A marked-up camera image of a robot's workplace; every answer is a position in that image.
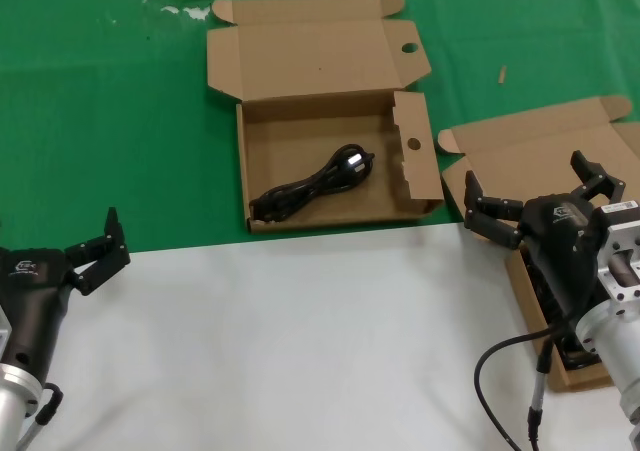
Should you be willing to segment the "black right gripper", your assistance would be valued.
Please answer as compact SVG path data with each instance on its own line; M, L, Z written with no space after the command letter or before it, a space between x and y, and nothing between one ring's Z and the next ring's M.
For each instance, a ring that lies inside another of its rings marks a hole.
M486 196L473 171L465 175L464 226L508 249L524 243L565 316L582 316L594 306L596 252L582 243L598 195L619 203L625 183L576 150L570 160L581 184L571 194L521 201Z

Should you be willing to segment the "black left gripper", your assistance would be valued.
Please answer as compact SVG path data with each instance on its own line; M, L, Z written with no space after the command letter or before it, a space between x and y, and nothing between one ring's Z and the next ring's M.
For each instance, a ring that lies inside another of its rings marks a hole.
M11 333L1 357L46 377L73 288L88 296L131 262L122 224L110 207L102 236L57 249L1 250L1 308Z

